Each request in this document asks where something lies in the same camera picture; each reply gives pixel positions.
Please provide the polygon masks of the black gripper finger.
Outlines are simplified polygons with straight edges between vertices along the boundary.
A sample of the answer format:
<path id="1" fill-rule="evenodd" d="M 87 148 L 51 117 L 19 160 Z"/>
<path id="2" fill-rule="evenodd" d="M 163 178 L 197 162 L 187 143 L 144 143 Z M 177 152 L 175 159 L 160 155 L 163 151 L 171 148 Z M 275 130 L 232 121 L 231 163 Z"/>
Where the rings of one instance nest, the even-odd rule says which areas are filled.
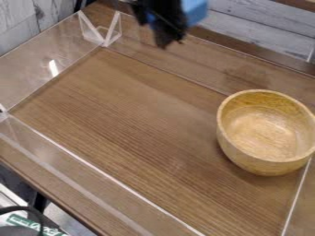
<path id="1" fill-rule="evenodd" d="M 133 0 L 132 11 L 139 25 L 149 25 L 160 49 L 181 42 L 188 30 L 181 0 Z"/>

